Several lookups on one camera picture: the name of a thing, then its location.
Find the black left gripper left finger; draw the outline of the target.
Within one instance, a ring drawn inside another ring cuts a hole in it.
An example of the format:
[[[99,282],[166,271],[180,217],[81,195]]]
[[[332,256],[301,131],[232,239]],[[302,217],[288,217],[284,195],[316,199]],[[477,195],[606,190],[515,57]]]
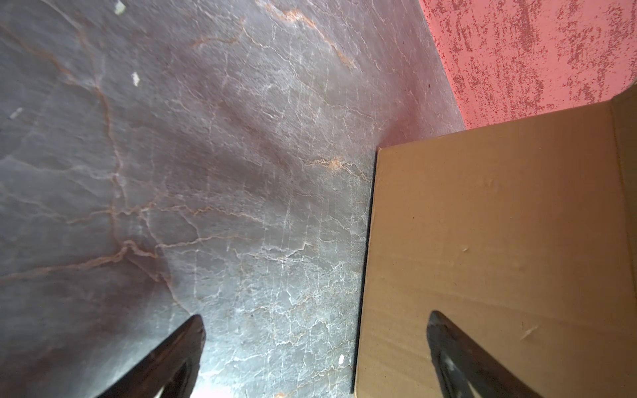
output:
[[[193,315],[99,398],[191,396],[205,341],[202,317]]]

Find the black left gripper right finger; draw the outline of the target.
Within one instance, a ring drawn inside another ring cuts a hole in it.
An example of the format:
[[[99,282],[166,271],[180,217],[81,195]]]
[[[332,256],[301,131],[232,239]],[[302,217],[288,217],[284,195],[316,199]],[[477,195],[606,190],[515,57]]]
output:
[[[444,313],[431,312],[426,337],[442,396],[539,396]]]

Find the brown cardboard express box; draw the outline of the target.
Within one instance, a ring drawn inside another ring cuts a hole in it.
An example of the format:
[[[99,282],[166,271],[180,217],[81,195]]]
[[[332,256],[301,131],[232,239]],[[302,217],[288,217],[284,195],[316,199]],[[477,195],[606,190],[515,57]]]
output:
[[[355,396],[478,394],[444,317],[540,396],[635,396],[635,88],[378,151]]]

